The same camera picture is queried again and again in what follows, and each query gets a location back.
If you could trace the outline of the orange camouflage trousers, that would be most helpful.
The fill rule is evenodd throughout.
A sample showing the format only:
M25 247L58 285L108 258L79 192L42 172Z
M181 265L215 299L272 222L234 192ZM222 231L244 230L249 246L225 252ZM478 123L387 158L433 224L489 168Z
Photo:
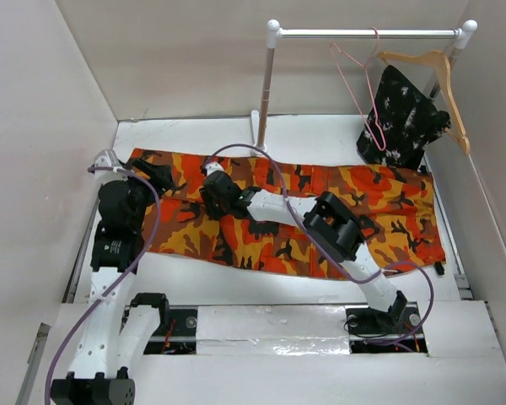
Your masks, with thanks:
M143 238L150 251L227 267L307 278L341 274L298 229L225 216L212 220L201 197L204 157L137 148L133 158L169 165L175 186L148 208ZM219 157L233 181L269 192L318 197L331 192L360 221L375 262L397 273L446 259L434 212L433 177L383 165L271 164L261 157Z

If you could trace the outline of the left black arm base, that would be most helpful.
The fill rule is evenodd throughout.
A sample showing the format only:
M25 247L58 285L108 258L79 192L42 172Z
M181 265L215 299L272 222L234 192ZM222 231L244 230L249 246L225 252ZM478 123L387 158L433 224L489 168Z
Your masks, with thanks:
M159 315L155 316L157 328L148 325L152 332L143 353L180 355L196 353L196 307L171 307L167 324L159 322Z

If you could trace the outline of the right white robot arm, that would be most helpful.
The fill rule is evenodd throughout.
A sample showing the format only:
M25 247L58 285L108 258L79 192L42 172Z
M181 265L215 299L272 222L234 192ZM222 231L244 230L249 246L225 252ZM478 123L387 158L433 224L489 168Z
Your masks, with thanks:
M318 197L285 197L256 186L240 188L219 164L202 170L201 197L210 219L230 215L254 224L285 224L302 230L320 253L357 281L375 326L393 332L404 320L405 295L372 258L358 218L331 192Z

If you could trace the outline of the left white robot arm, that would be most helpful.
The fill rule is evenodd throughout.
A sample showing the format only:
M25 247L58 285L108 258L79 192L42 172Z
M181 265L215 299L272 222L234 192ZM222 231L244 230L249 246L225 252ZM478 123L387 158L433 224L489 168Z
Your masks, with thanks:
M165 294L128 297L138 264L155 237L143 237L146 211L154 207L154 221L160 221L160 198L175 185L171 167L143 159L124 164L98 158L89 172L101 182L89 307L51 361L46 404L134 403L134 365L152 334L166 332L171 323Z

